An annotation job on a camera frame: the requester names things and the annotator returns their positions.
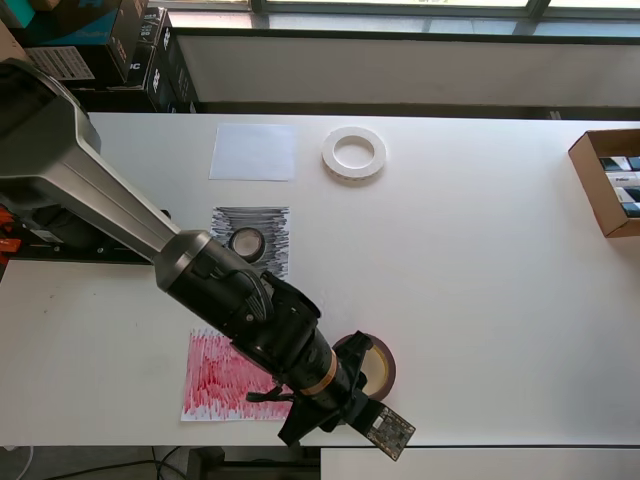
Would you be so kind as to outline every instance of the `circuit board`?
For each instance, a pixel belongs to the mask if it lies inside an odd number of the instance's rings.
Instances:
[[[367,431],[367,438],[397,461],[415,431],[415,427],[404,418],[384,407]]]

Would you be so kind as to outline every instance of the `orange band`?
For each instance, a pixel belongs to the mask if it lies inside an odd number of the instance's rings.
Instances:
[[[327,371],[327,374],[324,376],[322,380],[316,383],[313,387],[305,388],[304,390],[300,390],[300,393],[303,395],[316,395],[320,393],[322,390],[327,388],[327,385],[331,383],[331,380],[336,376],[336,371],[338,370],[338,359],[336,358],[336,352],[331,350],[331,366]]]

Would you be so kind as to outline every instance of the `floor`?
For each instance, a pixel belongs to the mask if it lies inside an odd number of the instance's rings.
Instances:
[[[155,447],[160,459],[173,447]],[[22,480],[44,480],[56,475],[81,470],[151,460],[151,447],[36,447],[33,461]],[[29,448],[21,447],[7,451],[0,447],[0,480],[16,480],[29,457]],[[169,459],[168,463],[181,471],[187,471],[189,448],[182,447]],[[179,480],[174,472],[163,469],[164,480]],[[114,470],[106,470],[73,477],[77,480],[155,480],[153,465],[137,465]]]

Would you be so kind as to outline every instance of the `window frame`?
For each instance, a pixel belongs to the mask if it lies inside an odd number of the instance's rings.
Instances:
[[[247,0],[247,3],[217,1],[152,0],[156,6],[173,10],[205,10],[261,14],[324,14],[361,16],[448,17],[466,19],[515,19],[522,21],[617,20],[636,22],[640,9],[551,7],[551,0],[529,0],[522,7],[481,7],[453,5],[381,5]]]

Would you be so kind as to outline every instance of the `black cable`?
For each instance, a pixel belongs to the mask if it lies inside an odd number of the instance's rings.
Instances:
[[[153,461],[155,462],[157,460],[157,458],[156,458],[156,449],[155,449],[155,447],[153,445],[151,446],[151,456],[153,456]],[[160,473],[160,470],[157,470],[157,469],[156,469],[156,480],[164,480],[164,477]]]
[[[158,473],[158,475],[160,475],[160,471],[162,470],[162,467],[168,467],[172,470],[175,470],[175,468],[172,465],[169,465],[167,463],[167,460],[169,459],[169,457],[171,455],[173,455],[178,449],[180,448],[180,446],[177,446],[173,449],[171,449],[171,451],[169,453],[167,453],[164,457],[162,457],[162,461],[160,461],[160,464],[156,466],[156,472]]]
[[[101,472],[102,470],[111,470],[111,469],[114,469],[114,468],[133,467],[135,465],[146,465],[146,464],[154,464],[154,465],[156,465],[156,469],[159,468],[159,467],[165,466],[168,469],[173,470],[174,472],[176,472],[178,475],[180,475],[181,478],[184,478],[184,480],[187,480],[187,476],[183,472],[178,470],[173,465],[169,465],[169,464],[166,464],[166,463],[163,463],[163,462],[164,462],[164,460],[162,462],[158,462],[157,460],[140,460],[138,462],[120,463],[120,464],[116,464],[116,465],[107,465],[105,467],[90,468],[88,470],[81,470],[79,472],[65,473],[64,475],[57,475],[55,477],[43,478],[42,480],[62,480],[63,478],[78,477],[80,475],[85,475],[87,473]]]

